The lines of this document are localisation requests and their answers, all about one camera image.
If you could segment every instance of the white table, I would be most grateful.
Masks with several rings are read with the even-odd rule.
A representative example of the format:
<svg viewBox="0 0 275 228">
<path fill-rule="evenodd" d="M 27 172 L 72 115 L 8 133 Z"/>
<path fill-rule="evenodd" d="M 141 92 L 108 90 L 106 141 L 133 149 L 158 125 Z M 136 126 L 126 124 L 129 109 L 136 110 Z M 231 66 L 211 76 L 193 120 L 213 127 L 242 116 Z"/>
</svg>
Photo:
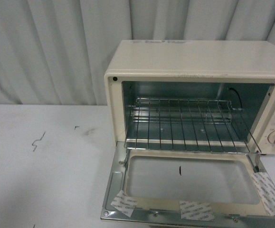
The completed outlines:
<svg viewBox="0 0 275 228">
<path fill-rule="evenodd" d="M 0 105 L 0 228 L 147 227 L 100 220 L 109 122 L 106 106 Z M 275 183 L 275 156 L 261 160 Z"/>
</svg>

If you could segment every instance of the label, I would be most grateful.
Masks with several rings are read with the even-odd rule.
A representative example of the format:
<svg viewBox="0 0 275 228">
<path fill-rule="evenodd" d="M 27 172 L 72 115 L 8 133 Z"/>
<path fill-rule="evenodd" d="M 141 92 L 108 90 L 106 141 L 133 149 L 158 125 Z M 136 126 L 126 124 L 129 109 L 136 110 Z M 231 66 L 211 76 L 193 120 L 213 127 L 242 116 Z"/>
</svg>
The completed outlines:
<svg viewBox="0 0 275 228">
<path fill-rule="evenodd" d="M 133 210 L 135 209 L 138 202 L 131 197 L 125 195 L 123 190 L 116 195 L 114 200 L 111 203 L 111 206 L 125 214 L 128 217 L 131 217 Z"/>
<path fill-rule="evenodd" d="M 191 44 L 191 40 L 131 40 L 132 44 Z"/>
<path fill-rule="evenodd" d="M 268 215 L 275 215 L 275 185 L 267 172 L 253 173 L 251 176 Z"/>
<path fill-rule="evenodd" d="M 180 217 L 182 219 L 214 221 L 209 203 L 180 201 Z"/>
</svg>

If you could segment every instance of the cream toaster oven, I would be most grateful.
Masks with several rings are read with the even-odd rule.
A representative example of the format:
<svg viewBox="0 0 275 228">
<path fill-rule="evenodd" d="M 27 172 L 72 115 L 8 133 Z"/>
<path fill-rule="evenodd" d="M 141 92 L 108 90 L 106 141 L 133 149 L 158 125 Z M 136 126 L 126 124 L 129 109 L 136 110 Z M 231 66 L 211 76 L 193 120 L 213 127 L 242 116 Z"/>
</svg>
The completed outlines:
<svg viewBox="0 0 275 228">
<path fill-rule="evenodd" d="M 275 46 L 124 40 L 104 76 L 116 152 L 101 219 L 275 228 Z"/>
</svg>

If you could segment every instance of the gray curtain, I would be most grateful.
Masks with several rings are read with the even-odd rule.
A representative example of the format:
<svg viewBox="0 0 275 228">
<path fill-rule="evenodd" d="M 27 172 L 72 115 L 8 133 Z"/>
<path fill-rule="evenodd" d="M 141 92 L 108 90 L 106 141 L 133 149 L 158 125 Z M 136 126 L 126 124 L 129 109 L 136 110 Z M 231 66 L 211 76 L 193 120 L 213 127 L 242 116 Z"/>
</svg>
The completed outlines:
<svg viewBox="0 0 275 228">
<path fill-rule="evenodd" d="M 275 44 L 275 0 L 0 0 L 0 104 L 105 105 L 123 39 Z"/>
</svg>

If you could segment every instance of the wire rack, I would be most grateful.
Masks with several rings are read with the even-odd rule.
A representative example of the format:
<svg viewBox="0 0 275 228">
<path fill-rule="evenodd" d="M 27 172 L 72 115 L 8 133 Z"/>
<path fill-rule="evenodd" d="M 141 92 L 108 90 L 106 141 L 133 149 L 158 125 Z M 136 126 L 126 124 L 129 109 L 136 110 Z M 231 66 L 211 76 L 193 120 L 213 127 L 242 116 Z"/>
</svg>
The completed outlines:
<svg viewBox="0 0 275 228">
<path fill-rule="evenodd" d="M 195 152 L 260 151 L 243 116 L 230 101 L 137 98 L 130 107 L 129 149 Z"/>
</svg>

